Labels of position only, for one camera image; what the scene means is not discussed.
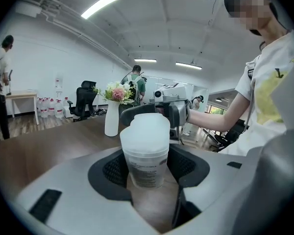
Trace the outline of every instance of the person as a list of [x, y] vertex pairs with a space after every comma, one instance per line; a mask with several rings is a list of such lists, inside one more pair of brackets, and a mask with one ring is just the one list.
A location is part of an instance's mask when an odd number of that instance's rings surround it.
[[265, 42], [261, 54], [246, 64], [236, 87], [237, 96], [225, 115], [190, 110], [188, 122], [210, 130], [228, 131], [250, 107], [251, 124], [239, 139], [220, 153], [246, 156], [251, 148], [263, 146], [286, 131], [270, 94], [294, 67], [294, 30], [278, 21], [270, 0], [224, 0], [230, 16], [238, 18]]
[[199, 109], [199, 103], [204, 101], [204, 97], [202, 95], [195, 97], [190, 104], [190, 109]]
[[[204, 101], [204, 97], [202, 95], [195, 97], [190, 101], [190, 109], [198, 111], [199, 103]], [[183, 128], [183, 134], [185, 136], [189, 136], [191, 132], [192, 125], [190, 123], [186, 123]]]
[[6, 36], [0, 47], [0, 128], [4, 139], [10, 138], [8, 115], [6, 111], [5, 96], [3, 87], [9, 85], [9, 59], [7, 52], [12, 48], [14, 42], [13, 36]]
[[[132, 80], [132, 82], [134, 84], [136, 84], [136, 92], [135, 92], [135, 97], [134, 97], [134, 102], [133, 104], [129, 104], [129, 105], [123, 105], [121, 104], [119, 106], [119, 114], [121, 115], [121, 113], [131, 107], [135, 107], [135, 106], [139, 106], [141, 105], [141, 101], [143, 101], [143, 98], [145, 96], [145, 91], [146, 91], [146, 87], [145, 87], [145, 81], [144, 79], [140, 76], [140, 73], [142, 71], [142, 68], [139, 65], [135, 65], [133, 67], [132, 70], [132, 74], [129, 75], [130, 79]], [[123, 78], [123, 80], [121, 81], [121, 84], [124, 84], [128, 81], [128, 77], [126, 76], [125, 78]]]

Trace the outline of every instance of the white t-shirt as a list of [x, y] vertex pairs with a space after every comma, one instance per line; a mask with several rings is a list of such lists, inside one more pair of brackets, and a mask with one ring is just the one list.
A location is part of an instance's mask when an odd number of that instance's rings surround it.
[[9, 63], [10, 63], [10, 60], [6, 54], [6, 51], [4, 50], [4, 48], [0, 47], [0, 84], [2, 86], [2, 91], [0, 91], [1, 95], [5, 95], [3, 91], [3, 88], [5, 86], [3, 82], [3, 74], [10, 72]]
[[193, 105], [192, 105], [193, 110], [197, 110], [197, 108], [196, 108], [197, 103], [198, 103], [198, 100], [197, 100], [197, 98], [195, 98], [194, 101], [193, 101]]
[[[254, 90], [249, 129], [220, 153], [246, 156], [251, 148], [264, 146], [270, 139], [286, 131], [270, 95], [293, 67], [294, 31], [275, 40], [262, 50], [261, 55], [246, 63], [235, 90], [248, 100]], [[251, 71], [252, 80], [248, 77]]]

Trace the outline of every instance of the plastic cup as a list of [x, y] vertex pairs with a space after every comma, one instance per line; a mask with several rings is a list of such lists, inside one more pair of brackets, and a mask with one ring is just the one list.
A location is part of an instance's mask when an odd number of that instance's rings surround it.
[[158, 188], [164, 181], [170, 144], [170, 122], [162, 115], [148, 116], [120, 133], [122, 149], [133, 184]]

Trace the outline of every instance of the green shirt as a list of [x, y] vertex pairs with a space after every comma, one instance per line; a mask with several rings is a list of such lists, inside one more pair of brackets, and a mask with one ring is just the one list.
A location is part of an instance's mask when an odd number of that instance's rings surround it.
[[[138, 75], [131, 75], [132, 76], [132, 80], [134, 81]], [[121, 84], [124, 84], [125, 82], [127, 82], [127, 76], [121, 81]], [[136, 99], [134, 101], [134, 106], [137, 106], [137, 105], [141, 105], [141, 102], [140, 102], [140, 93], [141, 92], [145, 92], [146, 91], [146, 87], [145, 87], [145, 81], [144, 79], [140, 79], [138, 82], [137, 82], [137, 90], [138, 90], [138, 93], [139, 95], [136, 95]]]

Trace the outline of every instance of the woman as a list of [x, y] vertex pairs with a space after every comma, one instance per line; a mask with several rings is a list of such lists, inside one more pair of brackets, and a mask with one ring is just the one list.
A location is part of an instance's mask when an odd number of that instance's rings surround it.
[[[202, 95], [194, 97], [192, 101], [190, 101], [190, 109], [198, 111], [199, 103], [204, 101], [204, 97]], [[185, 136], [189, 136], [191, 132], [192, 125], [190, 123], [186, 123], [183, 128], [183, 134]]]
[[294, 31], [285, 29], [276, 18], [270, 0], [224, 0], [230, 16], [248, 30], [262, 36], [262, 53], [246, 64], [236, 90], [239, 92], [225, 115], [191, 110], [188, 122], [210, 130], [229, 130], [251, 106], [249, 129], [220, 153], [246, 156], [253, 147], [263, 146], [286, 131], [270, 94], [294, 66]]

